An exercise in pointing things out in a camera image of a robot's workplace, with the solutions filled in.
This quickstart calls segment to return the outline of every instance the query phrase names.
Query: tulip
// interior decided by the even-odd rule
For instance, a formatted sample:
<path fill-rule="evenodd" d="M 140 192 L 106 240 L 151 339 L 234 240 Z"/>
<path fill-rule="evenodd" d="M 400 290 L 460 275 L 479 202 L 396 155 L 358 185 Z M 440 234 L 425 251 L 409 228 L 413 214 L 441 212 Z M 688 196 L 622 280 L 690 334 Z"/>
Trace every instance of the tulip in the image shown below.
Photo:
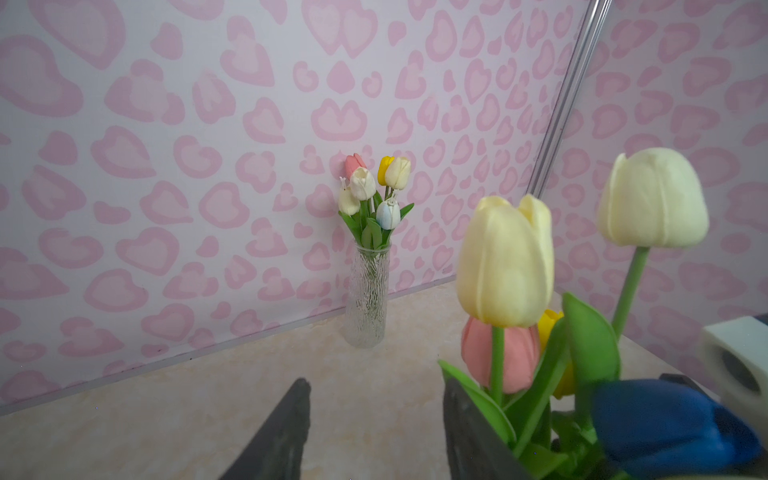
<path fill-rule="evenodd" d="M 360 200 L 352 195 L 352 189 L 342 184 L 339 190 L 339 211 L 352 216 L 360 211 Z"/>
<path fill-rule="evenodd" d="M 384 176 L 386 174 L 386 169 L 389 167 L 393 160 L 395 160 L 394 157 L 384 157 L 382 158 L 382 163 L 379 164 L 379 185 L 382 187 L 387 186 Z"/>
<path fill-rule="evenodd" d="M 563 312 L 556 313 L 550 309 L 544 311 L 544 315 L 541 316 L 538 321 L 538 339 L 541 341 L 541 351 L 543 352 L 547 348 L 547 342 L 549 336 L 552 333 L 552 328 L 563 318 Z M 552 395 L 556 399 L 561 399 L 564 396 L 573 395 L 576 393 L 576 382 L 574 381 L 574 366 L 572 362 L 568 362 L 568 366 L 565 367 L 563 376 L 560 378 L 560 383 Z"/>
<path fill-rule="evenodd" d="M 536 327 L 504 330 L 504 393 L 531 387 L 541 355 Z M 488 388 L 491 377 L 491 326 L 469 317 L 462 331 L 462 359 L 477 383 Z"/>
<path fill-rule="evenodd" d="M 387 187 L 402 190 L 408 184 L 410 174 L 411 161 L 405 157 L 396 157 L 386 168 L 384 182 Z M 379 168 L 379 178 L 381 178 L 381 168 Z"/>
<path fill-rule="evenodd" d="M 357 200 L 368 200 L 376 193 L 376 181 L 367 168 L 357 167 L 349 178 L 349 188 Z"/>
<path fill-rule="evenodd" d="M 598 208 L 598 229 L 617 244 L 691 247 L 709 230 L 701 182 L 686 158 L 647 148 L 614 162 Z"/>
<path fill-rule="evenodd" d="M 456 291 L 464 311 L 493 326 L 533 326 L 553 282 L 547 206 L 531 195 L 517 209 L 501 197 L 480 200 L 458 255 Z"/>
<path fill-rule="evenodd" d="M 591 410 L 606 456 L 641 480 L 720 472 L 761 450 L 755 432 L 730 410 L 672 382 L 600 384 Z"/>
<path fill-rule="evenodd" d="M 346 161 L 344 162 L 344 171 L 346 172 L 347 178 L 352 180 L 352 174 L 355 173 L 355 170 L 361 167 L 366 168 L 366 164 L 362 161 L 360 154 L 346 156 Z"/>
<path fill-rule="evenodd" d="M 384 230 L 394 230 L 400 224 L 400 206 L 397 199 L 390 197 L 376 209 L 376 221 Z"/>

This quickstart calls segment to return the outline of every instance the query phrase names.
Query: wall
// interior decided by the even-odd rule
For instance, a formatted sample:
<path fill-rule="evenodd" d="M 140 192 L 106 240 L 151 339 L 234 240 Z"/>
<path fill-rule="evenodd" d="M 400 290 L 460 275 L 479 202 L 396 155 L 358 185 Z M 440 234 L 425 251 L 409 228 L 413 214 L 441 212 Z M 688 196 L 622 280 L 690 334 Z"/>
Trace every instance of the wall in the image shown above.
<path fill-rule="evenodd" d="M 586 3 L 435 3 L 0 2 L 2 402 L 342 307 L 354 151 L 414 163 L 391 290 L 452 275 Z"/>
<path fill-rule="evenodd" d="M 767 35 L 765 2 L 614 2 L 545 192 L 558 289 L 612 315 L 632 249 L 594 225 L 611 165 L 653 146 L 686 155 L 709 235 L 651 251 L 625 334 L 707 386 L 701 327 L 768 311 Z"/>

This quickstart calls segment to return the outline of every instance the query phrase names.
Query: beige marble surface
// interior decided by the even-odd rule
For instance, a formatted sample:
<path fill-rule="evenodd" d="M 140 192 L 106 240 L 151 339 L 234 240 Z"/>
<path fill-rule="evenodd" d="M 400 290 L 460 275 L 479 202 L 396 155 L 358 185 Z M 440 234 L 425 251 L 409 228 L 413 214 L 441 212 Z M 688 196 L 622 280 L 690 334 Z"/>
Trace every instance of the beige marble surface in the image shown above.
<path fill-rule="evenodd" d="M 336 317 L 0 417 L 0 478 L 218 478 L 301 376 L 304 480 L 448 478 L 437 360 L 464 368 L 465 320 L 446 283 L 391 301 L 374 349 Z M 624 378 L 676 372 L 626 338 L 621 353 Z"/>

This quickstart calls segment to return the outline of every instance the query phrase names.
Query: clear textured vase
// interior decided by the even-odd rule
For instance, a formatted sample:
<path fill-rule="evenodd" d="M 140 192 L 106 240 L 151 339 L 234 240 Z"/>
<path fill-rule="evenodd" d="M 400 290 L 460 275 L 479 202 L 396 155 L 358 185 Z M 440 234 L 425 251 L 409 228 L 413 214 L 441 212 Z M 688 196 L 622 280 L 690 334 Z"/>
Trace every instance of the clear textured vase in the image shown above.
<path fill-rule="evenodd" d="M 343 335 L 361 349 L 384 340 L 389 290 L 389 247 L 369 250 L 357 246 L 349 277 Z"/>

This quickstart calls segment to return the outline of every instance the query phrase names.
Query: dark blue tulip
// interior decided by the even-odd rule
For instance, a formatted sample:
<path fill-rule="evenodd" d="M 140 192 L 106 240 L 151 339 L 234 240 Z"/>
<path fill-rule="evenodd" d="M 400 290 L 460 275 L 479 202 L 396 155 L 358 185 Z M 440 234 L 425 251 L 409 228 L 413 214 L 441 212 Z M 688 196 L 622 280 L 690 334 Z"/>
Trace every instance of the dark blue tulip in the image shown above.
<path fill-rule="evenodd" d="M 716 473 L 760 453 L 760 440 L 730 410 L 663 380 L 599 385 L 594 429 L 606 456 L 635 478 Z"/>

